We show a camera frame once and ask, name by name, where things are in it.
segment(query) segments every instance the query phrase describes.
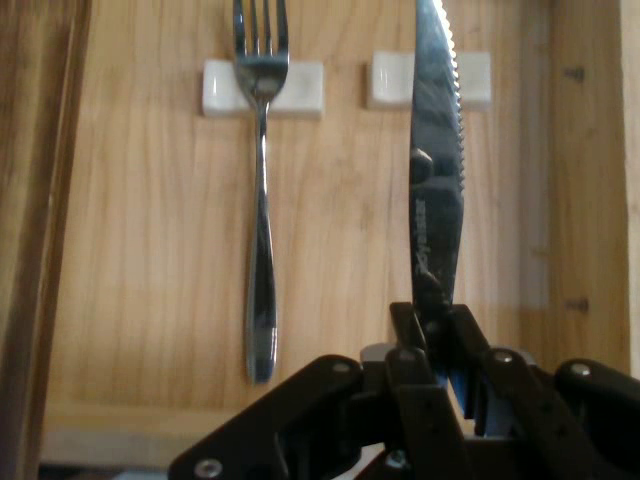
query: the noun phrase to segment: fork handle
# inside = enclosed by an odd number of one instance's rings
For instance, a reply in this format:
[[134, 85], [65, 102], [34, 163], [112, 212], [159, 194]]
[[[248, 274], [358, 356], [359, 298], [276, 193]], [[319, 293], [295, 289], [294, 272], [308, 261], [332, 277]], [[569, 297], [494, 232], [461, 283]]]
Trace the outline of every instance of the fork handle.
[[255, 226], [247, 297], [247, 371], [253, 383], [269, 381], [276, 363], [276, 289], [267, 196], [267, 112], [268, 105], [256, 110], [256, 186]]

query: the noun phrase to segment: fork tines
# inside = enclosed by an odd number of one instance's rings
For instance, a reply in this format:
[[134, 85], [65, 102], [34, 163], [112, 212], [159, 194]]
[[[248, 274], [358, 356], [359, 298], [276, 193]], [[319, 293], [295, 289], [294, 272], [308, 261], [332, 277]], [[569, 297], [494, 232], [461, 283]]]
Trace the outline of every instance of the fork tines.
[[[269, 16], [269, 0], [263, 0], [264, 41], [265, 54], [273, 54], [271, 40], [271, 21]], [[251, 0], [251, 40], [252, 50], [247, 52], [247, 37], [245, 34], [245, 16], [242, 8], [242, 0], [233, 0], [233, 35], [235, 38], [236, 56], [259, 55], [260, 35], [258, 34], [258, 15], [256, 0]], [[287, 25], [287, 10], [285, 0], [276, 0], [276, 15], [278, 20], [278, 53], [288, 54], [289, 28]]]

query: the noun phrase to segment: metal silverware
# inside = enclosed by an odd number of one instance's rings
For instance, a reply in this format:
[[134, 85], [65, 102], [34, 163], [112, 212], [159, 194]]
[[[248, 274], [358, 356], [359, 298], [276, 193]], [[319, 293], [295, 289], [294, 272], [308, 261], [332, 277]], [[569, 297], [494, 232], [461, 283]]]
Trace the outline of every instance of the metal silverware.
[[276, 363], [278, 322], [267, 197], [267, 114], [269, 104], [282, 89], [289, 69], [289, 34], [284, 0], [277, 0], [276, 4], [277, 48], [274, 48], [271, 39], [269, 0], [264, 0], [263, 15], [264, 42], [260, 45], [256, 1], [251, 0], [252, 48], [247, 50], [242, 0], [234, 0], [235, 73], [256, 117], [256, 218], [251, 244], [245, 330], [247, 371], [254, 383], [267, 382]]
[[463, 149], [454, 44], [441, 0], [416, 1], [409, 219], [415, 307], [451, 304], [463, 216]]

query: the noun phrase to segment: wooden panel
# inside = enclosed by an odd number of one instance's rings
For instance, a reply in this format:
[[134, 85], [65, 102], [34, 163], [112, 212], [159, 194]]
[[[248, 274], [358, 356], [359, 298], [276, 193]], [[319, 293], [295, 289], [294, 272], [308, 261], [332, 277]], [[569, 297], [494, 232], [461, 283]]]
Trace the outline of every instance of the wooden panel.
[[[459, 49], [490, 51], [494, 72], [492, 109], [465, 115], [457, 300], [471, 306], [491, 341], [517, 346], [520, 316], [545, 308], [546, 235], [537, 225], [545, 221], [544, 188], [531, 179], [545, 175], [547, 104], [522, 99], [529, 89], [544, 94], [547, 2], [447, 6]], [[92, 9], [49, 461], [163, 466], [175, 437], [137, 421], [132, 427], [132, 416], [161, 425], [167, 415], [195, 411], [194, 430], [180, 432], [197, 436], [265, 391], [246, 383], [242, 357], [252, 122], [204, 119], [198, 106], [204, 60], [230, 57], [230, 7], [102, 0]], [[289, 0], [288, 7], [293, 58], [325, 64], [327, 114], [270, 124], [282, 318], [274, 385], [318, 355], [357, 356], [387, 339], [388, 303], [410, 298], [409, 113], [370, 112], [364, 102], [373, 51], [413, 49], [414, 3]], [[525, 169], [523, 151], [531, 159]], [[536, 235], [523, 236], [524, 223]], [[521, 263], [529, 265], [526, 280]], [[530, 284], [538, 290], [523, 299]], [[132, 436], [124, 453], [99, 451], [103, 441]], [[83, 442], [95, 447], [78, 458]]]
[[552, 2], [549, 314], [525, 339], [546, 368], [590, 357], [629, 371], [620, 11]]
[[87, 20], [0, 2], [2, 479], [36, 477]]
[[631, 373], [640, 377], [640, 3], [620, 3], [629, 245]]

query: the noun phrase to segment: knife blade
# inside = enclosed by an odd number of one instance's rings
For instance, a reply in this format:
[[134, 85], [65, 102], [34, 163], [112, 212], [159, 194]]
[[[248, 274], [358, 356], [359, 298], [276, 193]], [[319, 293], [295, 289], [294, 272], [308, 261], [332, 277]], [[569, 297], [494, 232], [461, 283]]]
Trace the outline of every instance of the knife blade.
[[441, 0], [416, 0], [409, 219], [413, 301], [420, 317], [453, 300], [464, 202], [460, 93]]

